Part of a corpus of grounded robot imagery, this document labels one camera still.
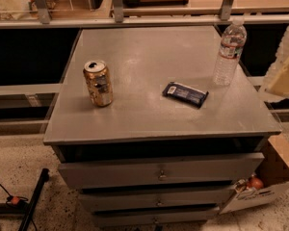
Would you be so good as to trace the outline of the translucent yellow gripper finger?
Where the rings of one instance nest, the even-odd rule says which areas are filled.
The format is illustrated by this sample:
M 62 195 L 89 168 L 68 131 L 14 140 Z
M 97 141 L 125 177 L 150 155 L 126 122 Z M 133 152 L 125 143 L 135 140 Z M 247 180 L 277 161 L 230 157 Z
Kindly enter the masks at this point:
M 289 99 L 289 26 L 276 51 L 276 60 L 270 65 L 258 93 L 265 102 Z

